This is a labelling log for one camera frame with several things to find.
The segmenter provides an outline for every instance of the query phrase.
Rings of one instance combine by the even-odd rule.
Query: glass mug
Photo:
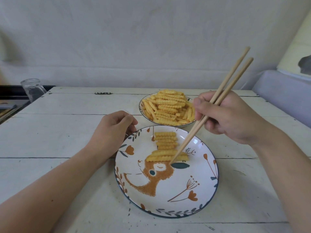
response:
[[[28,95],[31,103],[46,93],[46,90],[41,85],[40,80],[37,78],[30,78],[21,81],[21,85]]]

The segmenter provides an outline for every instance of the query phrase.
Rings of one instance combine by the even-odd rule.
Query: decorated plate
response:
[[[155,132],[176,132],[181,144],[188,132],[165,125],[140,129],[117,152],[115,176],[124,195],[138,208],[165,218],[181,218],[203,209],[213,198],[219,180],[216,160],[209,148],[194,137],[184,152],[188,161],[147,162],[157,150]]]
[[[143,105],[144,105],[143,102],[142,102],[142,100],[145,100],[146,98],[148,98],[148,97],[150,97],[150,96],[152,96],[152,95],[157,95],[157,93],[150,94],[150,95],[145,96],[144,98],[141,99],[141,101],[139,102],[139,111],[140,111],[140,113],[141,113],[146,119],[148,119],[149,121],[151,121],[151,122],[153,122],[153,123],[155,123],[155,124],[163,125],[163,124],[156,123],[156,122],[150,120],[150,119],[145,115],[145,113],[144,113],[144,111],[143,111],[143,109],[142,109],[142,107],[143,107]],[[187,96],[185,96],[185,98],[186,98],[189,102],[192,103],[192,99],[191,99],[191,98],[189,98],[189,97],[187,97]],[[190,122],[190,123],[186,123],[186,124],[183,124],[183,125],[177,125],[177,126],[171,126],[171,127],[184,127],[184,126],[188,126],[189,124],[191,124],[191,123],[193,123],[193,122],[195,122],[195,121],[192,121],[192,122]]]

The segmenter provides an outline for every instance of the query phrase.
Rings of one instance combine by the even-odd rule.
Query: plate rim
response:
[[[145,129],[145,128],[148,128],[148,127],[155,127],[155,126],[167,126],[167,127],[172,127],[172,126],[168,126],[168,125],[153,125],[153,126],[143,127],[143,128],[141,128],[141,129],[138,129],[138,130],[142,130],[142,129]],[[207,148],[209,149],[209,151],[212,153],[212,155],[213,155],[213,157],[214,157],[214,159],[215,159],[215,161],[216,161],[216,164],[217,164],[217,160],[216,160],[216,158],[215,158],[213,152],[211,151],[211,149],[210,149],[207,145],[206,145],[206,147],[207,147]],[[116,166],[117,155],[118,155],[118,152],[117,152],[116,157],[115,157],[114,169],[115,169],[115,166]],[[146,211],[145,209],[142,209],[142,208],[139,207],[136,203],[134,203],[134,201],[131,200],[129,196],[126,196],[126,194],[122,191],[121,187],[120,187],[119,184],[118,184],[118,180],[117,180],[117,177],[116,177],[116,169],[115,169],[115,180],[116,180],[116,182],[117,182],[117,186],[119,187],[119,189],[121,190],[121,192],[123,193],[123,195],[124,195],[134,206],[136,206],[137,208],[139,208],[141,211],[144,211],[145,213],[148,213],[148,214],[150,214],[150,215],[152,215],[152,216],[156,216],[156,217],[160,217],[160,218],[179,219],[179,218],[184,218],[184,217],[192,216],[192,215],[196,214],[197,212],[200,212],[202,209],[204,209],[204,208],[212,201],[213,197],[215,196],[215,194],[216,194],[216,192],[217,192],[217,189],[218,189],[218,186],[219,186],[219,180],[220,180],[220,174],[219,174],[219,167],[218,167],[218,164],[217,164],[217,172],[218,172],[218,182],[217,182],[216,189],[215,189],[215,191],[214,191],[212,197],[210,198],[210,200],[209,200],[204,206],[202,206],[202,208],[200,208],[200,209],[198,209],[197,211],[195,211],[195,212],[193,212],[193,213],[191,213],[191,214],[189,214],[189,215],[186,215],[186,216],[185,216],[185,215],[183,215],[183,216],[172,216],[172,217],[170,217],[170,216],[162,216],[162,215],[158,215],[158,214],[155,214],[155,213],[152,213],[152,212],[148,212],[148,211]]]
[[[165,125],[165,124],[160,124],[160,123],[156,123],[156,122],[154,122],[154,121],[151,121],[151,120],[150,120],[149,118],[147,118],[147,116],[142,112],[142,109],[140,109],[140,103],[141,103],[142,100],[145,99],[147,96],[151,96],[151,95],[155,95],[155,94],[157,94],[157,92],[144,96],[144,97],[140,100],[140,102],[139,102],[139,104],[138,104],[139,112],[140,112],[140,113],[142,114],[142,116],[144,116],[147,120],[149,120],[149,121],[152,122],[152,123],[158,124],[158,125],[164,125],[164,126],[169,126],[169,127],[177,127],[177,128],[182,128],[182,127],[188,126],[188,125],[190,125],[190,124],[192,124],[192,123],[195,122],[195,120],[193,120],[193,121],[190,122],[190,123],[186,123],[186,124],[182,124],[182,125],[173,126],[173,125]]]

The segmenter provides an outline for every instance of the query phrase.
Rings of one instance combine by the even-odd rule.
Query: bowl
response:
[[[143,107],[143,105],[144,105],[143,102],[142,102],[142,100],[145,100],[146,98],[148,98],[148,97],[150,97],[150,96],[152,96],[152,95],[157,95],[157,93],[153,93],[153,94],[147,95],[147,96],[145,96],[144,98],[141,99],[141,101],[139,102],[139,111],[140,111],[140,113],[141,113],[146,119],[148,119],[149,121],[151,121],[151,122],[153,122],[153,123],[155,123],[155,124],[158,124],[158,125],[163,125],[163,124],[161,124],[161,123],[156,123],[156,122],[150,120],[150,119],[145,115],[145,113],[144,113],[144,111],[143,111],[143,109],[142,109],[142,107]],[[187,97],[187,96],[185,96],[185,98],[186,98],[189,102],[192,102],[192,99],[191,99],[191,98],[189,98],[189,97]],[[195,120],[192,121],[192,122],[190,122],[190,123],[183,124],[183,125],[178,125],[178,126],[166,125],[166,126],[181,128],[181,127],[188,126],[189,124],[191,124],[191,123],[193,123],[193,122],[195,122]]]
[[[121,145],[115,159],[117,184],[139,209],[157,217],[181,218],[202,210],[213,198],[219,181],[217,162],[209,148],[194,137],[184,152],[189,161],[147,162],[157,149],[155,132],[176,132],[181,144],[188,132],[157,125],[139,129]]]

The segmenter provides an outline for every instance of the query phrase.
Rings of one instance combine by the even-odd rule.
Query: blue leaf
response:
[[[172,163],[171,166],[177,169],[184,169],[190,167],[190,165],[186,163]]]
[[[127,156],[125,153],[123,153],[122,151],[120,151],[120,153],[121,153],[123,156],[125,156],[125,157],[128,158],[128,156]]]

